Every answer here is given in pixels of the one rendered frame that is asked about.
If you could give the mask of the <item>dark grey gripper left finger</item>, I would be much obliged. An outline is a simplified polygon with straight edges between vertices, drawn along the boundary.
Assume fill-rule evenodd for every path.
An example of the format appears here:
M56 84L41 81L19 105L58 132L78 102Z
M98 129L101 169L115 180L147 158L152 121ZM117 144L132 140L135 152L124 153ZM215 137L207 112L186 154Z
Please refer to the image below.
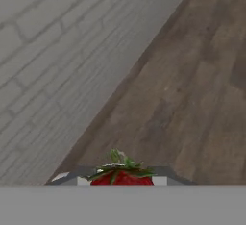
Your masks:
M77 166L70 172L58 174L47 186L89 186L90 181L86 177L94 175L96 168L93 166Z

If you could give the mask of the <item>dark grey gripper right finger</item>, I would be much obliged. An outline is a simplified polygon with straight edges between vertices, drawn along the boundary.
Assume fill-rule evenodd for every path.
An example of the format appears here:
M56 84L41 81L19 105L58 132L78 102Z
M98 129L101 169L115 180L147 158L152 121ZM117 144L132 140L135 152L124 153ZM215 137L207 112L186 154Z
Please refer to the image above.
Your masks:
M176 174L170 166L151 166L154 172L152 181L155 186L194 186L195 183Z

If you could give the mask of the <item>red strawberry with green leaves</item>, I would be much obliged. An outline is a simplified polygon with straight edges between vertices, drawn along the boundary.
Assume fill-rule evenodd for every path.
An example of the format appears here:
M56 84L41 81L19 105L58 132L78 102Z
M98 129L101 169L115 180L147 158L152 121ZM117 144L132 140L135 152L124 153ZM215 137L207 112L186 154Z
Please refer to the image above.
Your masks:
M87 179L92 186L152 186L155 175L150 168L144 168L124 152L111 149L111 163L96 168L97 172Z

